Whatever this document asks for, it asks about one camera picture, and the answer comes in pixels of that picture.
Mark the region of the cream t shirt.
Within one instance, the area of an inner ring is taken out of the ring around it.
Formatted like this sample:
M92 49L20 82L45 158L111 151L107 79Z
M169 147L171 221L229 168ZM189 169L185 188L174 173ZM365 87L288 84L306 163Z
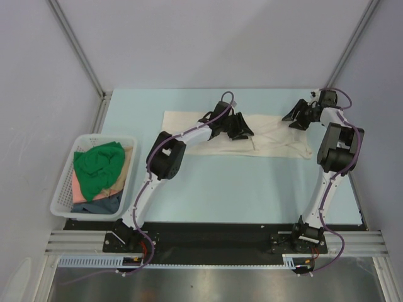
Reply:
M245 155L253 157L285 157L311 159L313 151L304 131L289 127L280 116L246 115L247 126L254 136L232 141L221 133L208 142L186 150L191 155Z

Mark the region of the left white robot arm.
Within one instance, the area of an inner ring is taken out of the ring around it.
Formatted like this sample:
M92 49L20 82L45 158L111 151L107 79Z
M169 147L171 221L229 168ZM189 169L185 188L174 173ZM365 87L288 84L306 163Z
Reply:
M254 136L242 113L231 110L207 113L191 128L170 134L160 132L145 161L143 185L128 210L113 224L117 244L125 251L135 250L146 238L141 230L154 193L179 172L186 149L207 142L221 133L231 140L245 140Z

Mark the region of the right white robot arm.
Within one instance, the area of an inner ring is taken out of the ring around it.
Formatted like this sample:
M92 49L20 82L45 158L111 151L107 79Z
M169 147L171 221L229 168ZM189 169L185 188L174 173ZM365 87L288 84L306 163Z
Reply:
M356 166L365 132L351 124L344 117L343 110L318 101L308 103L304 99L298 100L282 120L289 121L290 128L296 130L306 130L315 122L326 127L317 154L317 183L290 237L295 251L306 252L324 241L324 231L328 231L326 217L329 206L342 180Z

